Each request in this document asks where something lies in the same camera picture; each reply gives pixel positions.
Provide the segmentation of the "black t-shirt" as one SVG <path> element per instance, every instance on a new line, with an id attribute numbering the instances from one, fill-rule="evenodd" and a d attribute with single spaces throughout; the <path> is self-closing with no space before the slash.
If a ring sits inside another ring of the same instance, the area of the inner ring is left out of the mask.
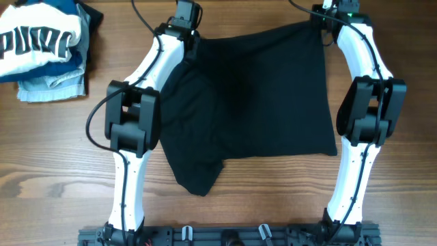
<path id="1" fill-rule="evenodd" d="M 322 36 L 309 22 L 201 39 L 160 93 L 160 142 L 179 185 L 205 196 L 227 159 L 337 148 Z"/>

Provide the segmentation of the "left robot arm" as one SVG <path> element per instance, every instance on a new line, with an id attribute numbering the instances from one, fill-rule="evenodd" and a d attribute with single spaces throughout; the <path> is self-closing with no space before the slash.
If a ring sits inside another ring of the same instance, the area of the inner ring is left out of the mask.
<path id="1" fill-rule="evenodd" d="M 104 134 L 115 159 L 115 195 L 99 241 L 145 245 L 143 186 L 147 160 L 160 135 L 160 91 L 173 69 L 199 40 L 203 10 L 194 1 L 177 1 L 177 10 L 153 30 L 153 43 L 139 67 L 107 88 Z"/>

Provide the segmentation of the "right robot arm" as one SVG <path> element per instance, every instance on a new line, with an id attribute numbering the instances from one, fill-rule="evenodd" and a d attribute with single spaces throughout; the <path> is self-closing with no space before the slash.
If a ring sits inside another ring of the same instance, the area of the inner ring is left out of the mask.
<path id="1" fill-rule="evenodd" d="M 333 196 L 317 235 L 321 245 L 358 245 L 365 239 L 363 200 L 372 166 L 393 134 L 407 86 L 386 68 L 369 17 L 358 1 L 325 1 L 311 9 L 311 23 L 340 48 L 352 77 L 336 119 L 341 163 Z"/>

